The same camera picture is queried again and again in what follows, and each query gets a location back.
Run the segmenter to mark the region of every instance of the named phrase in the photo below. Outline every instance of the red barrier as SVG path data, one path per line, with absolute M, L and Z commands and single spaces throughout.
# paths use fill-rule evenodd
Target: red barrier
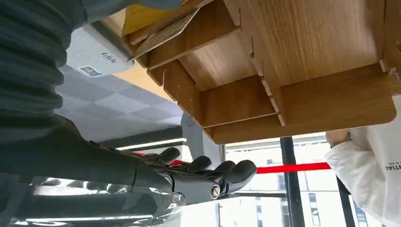
M 187 162 L 174 160 L 170 165 L 175 166 L 178 164 L 187 164 Z M 331 169 L 331 168 L 329 164 L 325 162 L 292 164 L 292 165 L 282 165 L 282 166 L 258 167 L 257 174 L 289 173 L 289 172 L 311 171 L 311 170 L 322 170 L 322 169 Z

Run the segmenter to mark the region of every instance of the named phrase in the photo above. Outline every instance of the glass window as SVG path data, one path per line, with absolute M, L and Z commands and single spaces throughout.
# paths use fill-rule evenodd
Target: glass window
M 249 159 L 257 167 L 283 165 L 279 138 L 227 144 L 226 151 L 226 160 L 231 160 L 235 163 Z M 284 174 L 256 175 L 241 191 L 286 192 Z
M 382 227 L 379 221 L 358 207 L 351 195 L 349 196 L 349 202 L 351 204 L 355 227 Z
M 330 151 L 325 133 L 294 136 L 294 154 L 297 164 L 325 162 Z M 345 227 L 345 218 L 333 170 L 298 172 L 302 209 L 306 227 Z
M 239 197 L 220 201 L 220 226 L 290 226 L 286 200 L 272 197 L 262 197 L 260 200 L 256 198 Z

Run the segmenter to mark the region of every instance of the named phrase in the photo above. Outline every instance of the robotic hand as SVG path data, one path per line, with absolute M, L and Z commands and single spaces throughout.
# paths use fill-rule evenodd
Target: robotic hand
M 161 154 L 141 157 L 145 163 L 163 176 L 174 192 L 184 195 L 187 204 L 215 200 L 243 188 L 256 174 L 256 166 L 249 160 L 221 163 L 216 169 L 208 170 L 211 161 L 200 156 L 189 164 L 169 166 L 180 155 L 176 148 L 168 148 Z

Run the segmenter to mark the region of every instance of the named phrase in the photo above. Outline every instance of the metal pole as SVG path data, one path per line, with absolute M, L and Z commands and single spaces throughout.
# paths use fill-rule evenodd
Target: metal pole
M 296 164 L 294 143 L 292 137 L 280 138 L 283 164 Z M 288 195 L 288 208 L 290 224 L 292 227 L 305 227 L 304 213 L 302 210 L 301 192 L 299 190 L 298 175 L 296 172 L 285 173 L 286 190 Z

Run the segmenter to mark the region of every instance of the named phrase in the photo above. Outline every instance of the human hand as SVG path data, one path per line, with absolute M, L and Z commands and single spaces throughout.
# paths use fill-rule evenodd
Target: human hand
M 330 146 L 333 148 L 342 142 L 349 141 L 348 131 L 346 129 L 327 131 L 326 139 Z

